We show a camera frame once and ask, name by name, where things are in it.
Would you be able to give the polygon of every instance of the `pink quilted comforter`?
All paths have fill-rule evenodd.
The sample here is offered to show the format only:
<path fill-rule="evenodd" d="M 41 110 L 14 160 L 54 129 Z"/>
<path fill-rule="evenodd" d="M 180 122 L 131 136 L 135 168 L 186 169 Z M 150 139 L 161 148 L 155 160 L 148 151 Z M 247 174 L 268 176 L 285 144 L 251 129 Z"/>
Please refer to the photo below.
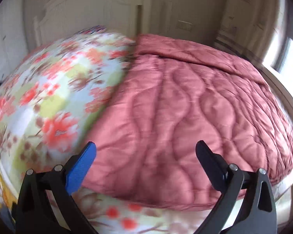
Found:
<path fill-rule="evenodd" d="M 243 170 L 265 168 L 272 184 L 291 171 L 293 129 L 249 62 L 150 34 L 136 57 L 86 139 L 98 153 L 85 187 L 152 207 L 212 208 L 220 193 L 196 158 L 199 140 Z"/>

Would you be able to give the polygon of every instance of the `curtain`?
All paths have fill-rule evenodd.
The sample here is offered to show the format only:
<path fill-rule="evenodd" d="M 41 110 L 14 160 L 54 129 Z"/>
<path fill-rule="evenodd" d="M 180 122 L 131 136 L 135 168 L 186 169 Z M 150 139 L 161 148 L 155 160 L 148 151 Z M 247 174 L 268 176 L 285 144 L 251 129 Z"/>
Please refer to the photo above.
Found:
<path fill-rule="evenodd" d="M 279 0 L 227 0 L 214 47 L 261 66 L 278 28 Z"/>

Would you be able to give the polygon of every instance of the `floral pillow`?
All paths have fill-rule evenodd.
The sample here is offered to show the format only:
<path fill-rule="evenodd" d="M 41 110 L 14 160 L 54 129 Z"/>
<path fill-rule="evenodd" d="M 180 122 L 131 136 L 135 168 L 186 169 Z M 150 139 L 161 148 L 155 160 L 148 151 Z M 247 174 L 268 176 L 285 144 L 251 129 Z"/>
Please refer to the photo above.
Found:
<path fill-rule="evenodd" d="M 0 86 L 0 173 L 19 191 L 26 170 L 47 171 L 77 154 L 122 81 L 133 41 L 77 34 L 28 56 Z"/>

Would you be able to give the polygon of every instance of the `white wall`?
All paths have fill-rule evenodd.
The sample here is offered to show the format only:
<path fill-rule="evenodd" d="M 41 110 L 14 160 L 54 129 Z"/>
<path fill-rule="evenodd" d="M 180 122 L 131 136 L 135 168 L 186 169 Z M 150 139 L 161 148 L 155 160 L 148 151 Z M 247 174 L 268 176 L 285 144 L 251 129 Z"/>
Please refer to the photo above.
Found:
<path fill-rule="evenodd" d="M 33 17 L 43 15 L 43 6 L 50 0 L 25 0 L 24 23 L 29 50 L 36 48 Z M 172 2 L 170 27 L 164 35 L 168 37 L 192 40 L 195 42 L 212 45 L 220 27 L 220 21 L 226 0 L 152 0 L 151 33 L 162 33 L 163 5 Z M 191 32 L 176 29 L 178 20 L 194 23 Z"/>
<path fill-rule="evenodd" d="M 0 80 L 27 55 L 23 24 L 23 0 L 0 3 Z"/>

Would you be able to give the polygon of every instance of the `headboard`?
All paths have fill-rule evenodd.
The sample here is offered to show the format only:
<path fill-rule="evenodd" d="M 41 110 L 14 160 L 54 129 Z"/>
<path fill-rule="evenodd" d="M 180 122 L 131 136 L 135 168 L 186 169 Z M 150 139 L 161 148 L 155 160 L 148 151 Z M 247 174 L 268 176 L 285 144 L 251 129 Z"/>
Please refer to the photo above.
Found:
<path fill-rule="evenodd" d="M 37 46 L 104 25 L 128 37 L 148 33 L 151 0 L 50 0 L 44 17 L 34 17 Z"/>

